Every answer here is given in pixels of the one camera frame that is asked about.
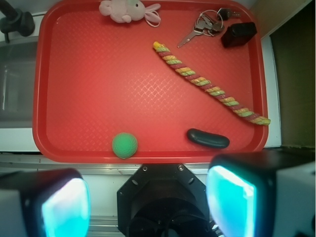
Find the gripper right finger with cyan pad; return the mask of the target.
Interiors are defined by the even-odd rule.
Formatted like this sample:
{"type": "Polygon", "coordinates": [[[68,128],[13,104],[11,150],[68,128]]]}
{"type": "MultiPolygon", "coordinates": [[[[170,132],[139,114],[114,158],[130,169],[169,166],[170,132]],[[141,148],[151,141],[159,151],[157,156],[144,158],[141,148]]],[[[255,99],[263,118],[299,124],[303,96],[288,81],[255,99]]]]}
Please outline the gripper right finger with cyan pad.
{"type": "Polygon", "coordinates": [[[213,220],[226,237],[313,237],[315,153],[218,155],[207,173],[206,198],[213,220]]]}

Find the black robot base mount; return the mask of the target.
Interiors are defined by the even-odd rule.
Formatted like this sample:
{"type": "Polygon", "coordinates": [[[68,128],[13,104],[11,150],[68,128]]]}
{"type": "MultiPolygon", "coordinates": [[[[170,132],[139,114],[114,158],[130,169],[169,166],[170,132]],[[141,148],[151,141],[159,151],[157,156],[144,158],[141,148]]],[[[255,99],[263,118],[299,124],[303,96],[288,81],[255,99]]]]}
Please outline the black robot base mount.
{"type": "Polygon", "coordinates": [[[183,164],[144,164],[117,191],[126,237],[215,237],[206,186],[183,164]]]}

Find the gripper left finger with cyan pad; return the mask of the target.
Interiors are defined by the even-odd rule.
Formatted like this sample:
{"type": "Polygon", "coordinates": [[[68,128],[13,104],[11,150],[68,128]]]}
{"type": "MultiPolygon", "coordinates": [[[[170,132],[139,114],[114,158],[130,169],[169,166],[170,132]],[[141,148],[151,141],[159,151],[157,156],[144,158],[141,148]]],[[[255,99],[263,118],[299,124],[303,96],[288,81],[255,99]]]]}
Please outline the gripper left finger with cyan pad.
{"type": "Polygon", "coordinates": [[[2,174],[2,237],[84,237],[90,223],[90,193],[72,168],[2,174]]]}

